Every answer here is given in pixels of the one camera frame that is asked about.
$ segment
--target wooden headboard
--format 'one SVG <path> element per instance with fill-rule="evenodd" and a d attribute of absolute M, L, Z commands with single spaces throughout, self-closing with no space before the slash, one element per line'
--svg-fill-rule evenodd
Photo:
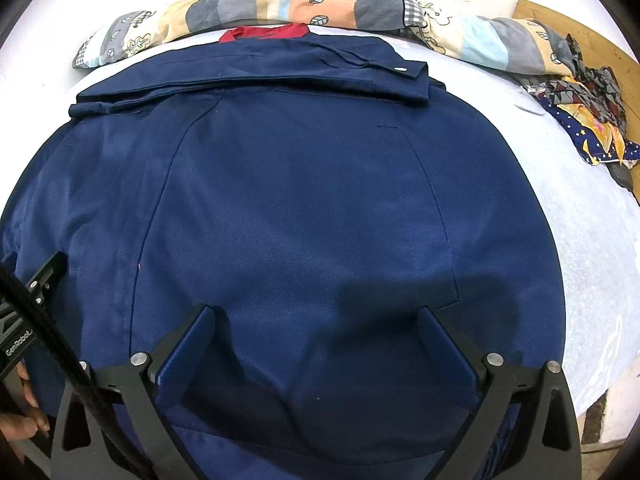
<path fill-rule="evenodd" d="M 513 17 L 539 20 L 562 37 L 571 34 L 580 44 L 586 66 L 610 66 L 620 84 L 625 105 L 626 136 L 640 144 L 640 65 L 594 30 L 548 7 L 529 0 L 518 0 Z M 634 194 L 640 200 L 640 164 L 631 170 L 631 175 L 634 179 Z"/>

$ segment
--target checkered fabric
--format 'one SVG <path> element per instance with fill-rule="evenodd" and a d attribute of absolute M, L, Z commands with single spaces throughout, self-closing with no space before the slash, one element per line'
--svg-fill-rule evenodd
<path fill-rule="evenodd" d="M 418 0 L 402 0 L 404 2 L 404 26 L 426 27 L 427 17 Z"/>
<path fill-rule="evenodd" d="M 73 68 L 89 68 L 89 66 L 84 62 L 84 53 L 86 51 L 87 45 L 89 45 L 89 41 L 91 41 L 91 38 L 86 40 L 80 47 L 80 50 L 78 50 L 78 54 L 76 54 L 76 58 L 72 63 Z"/>

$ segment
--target crumpled clothing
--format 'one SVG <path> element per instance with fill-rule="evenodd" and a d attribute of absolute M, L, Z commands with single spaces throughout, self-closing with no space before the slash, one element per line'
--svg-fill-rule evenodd
<path fill-rule="evenodd" d="M 517 81 L 553 115 L 586 163 L 619 162 L 629 169 L 640 159 L 640 145 L 625 137 L 626 115 L 613 70 L 584 65 L 577 41 L 568 35 L 574 76 L 530 76 Z M 628 189 L 628 179 L 614 180 Z"/>
<path fill-rule="evenodd" d="M 420 0 L 181 0 L 104 25 L 82 44 L 73 67 L 95 68 L 200 32 L 279 23 L 418 39 L 440 54 L 505 72 L 574 74 L 566 40 L 544 23 L 455 14 Z"/>

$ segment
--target human hand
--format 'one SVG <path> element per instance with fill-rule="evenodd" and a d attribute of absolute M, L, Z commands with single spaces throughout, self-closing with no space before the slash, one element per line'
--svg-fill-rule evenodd
<path fill-rule="evenodd" d="M 0 431 L 4 434 L 5 439 L 25 440 L 31 438 L 38 430 L 49 431 L 49 421 L 47 415 L 39 408 L 38 401 L 33 394 L 31 381 L 27 369 L 24 364 L 19 363 L 16 367 L 18 375 L 22 380 L 24 390 L 24 399 L 30 406 L 28 416 L 14 415 L 13 413 L 0 413 Z M 21 457 L 21 453 L 16 450 L 16 454 Z"/>

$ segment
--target navy blue jacket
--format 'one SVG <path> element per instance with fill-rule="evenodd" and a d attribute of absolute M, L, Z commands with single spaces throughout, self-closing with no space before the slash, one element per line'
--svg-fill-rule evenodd
<path fill-rule="evenodd" d="M 1 251 L 22 280 L 69 255 L 52 314 L 94 368 L 217 305 L 166 410 L 210 478 L 422 480 L 478 402 L 426 306 L 507 361 L 561 360 L 558 256 L 526 176 L 384 41 L 192 46 L 70 114 L 11 196 Z M 63 378 L 43 349 L 28 367 L 55 414 Z"/>

